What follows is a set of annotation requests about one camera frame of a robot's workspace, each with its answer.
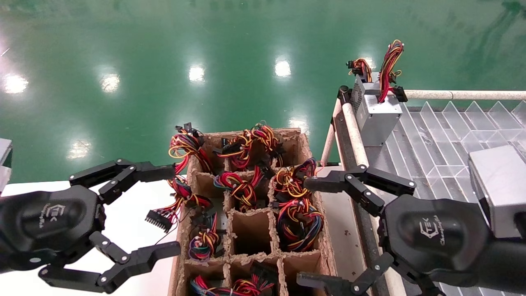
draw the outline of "silver metal box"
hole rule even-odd
[[[387,95],[383,103],[378,103],[375,95],[365,94],[366,90],[380,92],[378,74],[371,73],[373,83],[363,83],[357,77],[351,93],[351,105],[366,147],[382,146],[402,116],[402,108],[394,95]]]
[[[515,214],[526,211],[526,163],[510,145],[471,152],[471,184],[497,238],[516,238]]]

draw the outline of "black wire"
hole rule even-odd
[[[176,230],[177,227],[175,227],[174,229],[170,230],[168,233],[166,233],[160,240],[158,240],[154,245],[157,245],[160,241],[162,241],[165,237],[167,237],[172,231]]]
[[[179,221],[179,223],[177,223],[177,227],[179,227],[179,224],[184,220],[186,219],[186,217],[188,216],[188,214],[190,213],[190,211],[188,211],[186,213],[186,215],[183,217],[183,219],[181,219],[181,221]],[[158,240],[154,245],[157,245],[160,241],[162,241],[165,237],[167,237],[170,233],[172,233],[172,231],[176,230],[177,227],[175,227],[174,229],[170,230],[168,233],[166,233],[160,240]]]

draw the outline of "green epoxy floor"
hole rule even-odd
[[[345,61],[378,67],[395,38],[406,89],[526,89],[525,2],[0,1],[12,182],[119,157],[170,163],[173,127],[188,121],[300,126],[319,157],[337,89],[352,84]]]

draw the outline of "cardboard box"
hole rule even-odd
[[[231,171],[228,160],[223,160],[212,153],[213,147],[221,147],[221,138],[231,139],[241,132],[205,134],[203,148],[210,157],[215,173]],[[284,165],[299,165],[312,157],[307,136],[300,129],[274,129],[280,142],[284,144]],[[276,161],[272,169],[277,171]],[[253,171],[237,172],[245,180],[250,180]],[[211,258],[208,262],[198,262],[188,257],[190,240],[190,219],[185,219],[178,227],[178,241],[181,244],[181,255],[174,258],[169,296],[192,295],[188,279],[201,274],[207,280],[221,281],[223,287],[230,287],[240,278],[249,278],[250,266],[255,260],[268,263],[277,268],[279,283],[278,295],[307,295],[309,291],[302,290],[296,284],[298,272],[314,272],[325,275],[337,275],[334,251],[328,231],[327,219],[324,219],[323,229],[318,235],[314,249],[310,252],[283,252],[279,248],[279,236],[276,230],[276,213],[269,207],[241,213],[235,210],[235,199],[228,192],[216,188],[214,176],[204,173],[199,162],[192,157],[188,164],[187,180],[192,191],[211,199],[218,209],[219,229],[226,229],[222,237],[225,254],[219,258]],[[266,204],[275,201],[274,189],[266,179],[256,188],[257,199],[265,200]],[[313,205],[325,216],[321,196],[313,193]],[[322,291],[313,294],[324,295]]]

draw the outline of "wire bundle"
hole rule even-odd
[[[389,44],[386,55],[383,57],[382,67],[380,68],[380,96],[378,97],[378,103],[383,103],[386,100],[387,93],[392,90],[389,83],[395,82],[396,77],[402,74],[400,70],[392,71],[402,52],[402,41],[397,39]]]
[[[208,198],[201,195],[192,194],[186,179],[180,175],[176,175],[174,179],[168,180],[168,184],[170,184],[170,186],[175,190],[175,202],[169,206],[153,211],[163,217],[170,219],[172,224],[178,224],[182,221],[182,219],[179,219],[178,215],[180,213],[181,206],[184,204],[193,203],[195,206],[203,209],[206,209],[212,205],[212,202]]]
[[[284,248],[290,252],[312,249],[323,227],[322,214],[307,198],[279,204],[277,229]]]
[[[309,158],[296,168],[280,168],[274,177],[274,189],[278,192],[288,193],[293,198],[310,196],[311,192],[303,188],[303,180],[305,177],[316,175],[316,166],[316,160]]]
[[[363,76],[366,78],[366,82],[372,82],[371,67],[369,67],[369,64],[367,64],[367,61],[364,58],[358,58],[354,60],[353,66],[362,70]]]
[[[233,151],[225,154],[217,154],[217,156],[230,159],[230,163],[232,165],[234,165],[238,169],[244,170],[250,162],[250,150],[252,149],[253,142],[254,138],[252,136],[252,133],[249,130],[244,130],[241,135],[235,136],[228,142],[229,145],[239,143],[239,151]]]
[[[266,280],[261,280],[257,275],[253,274],[250,280],[237,280],[232,289],[229,288],[215,288],[209,287],[201,275],[190,281],[192,290],[197,295],[203,296],[257,296],[263,290],[272,288],[273,283]]]
[[[283,166],[283,157],[276,151],[279,140],[276,138],[276,136],[274,136],[272,127],[266,124],[257,123],[256,126],[250,130],[250,132],[254,138],[258,139],[263,144],[267,154],[276,157],[278,160],[277,166]]]
[[[175,166],[175,173],[180,174],[186,165],[190,156],[195,155],[203,172],[211,173],[212,164],[210,159],[206,155],[206,152],[201,147],[203,145],[202,137],[203,134],[196,130],[191,129],[190,131],[186,129],[179,129],[179,134],[176,134],[171,137],[170,148],[168,149],[168,155],[176,159],[183,159],[180,163]]]
[[[250,163],[250,151],[254,141],[260,142],[265,148],[265,152],[278,160],[278,166],[283,165],[283,158],[278,153],[279,141],[274,135],[272,127],[258,123],[250,130],[244,130],[241,135],[235,136],[228,141],[230,146],[239,145],[239,151],[229,151],[228,153],[220,153],[217,156],[230,159],[233,166],[238,169],[245,170]]]
[[[261,179],[263,179],[263,173],[256,166],[254,167],[254,177],[250,182],[242,180],[236,173],[225,172],[214,177],[214,186],[230,191],[230,194],[240,203],[239,210],[247,212],[256,208],[256,191],[254,188],[257,187]]]
[[[210,228],[199,231],[199,234],[190,241],[188,256],[195,260],[205,261],[216,253],[221,237],[217,234],[217,213],[209,217]]]
[[[260,280],[257,275],[253,274],[251,280],[237,280],[232,289],[240,292],[242,295],[257,296],[263,290],[269,289],[273,285],[273,283],[269,283],[266,280]]]

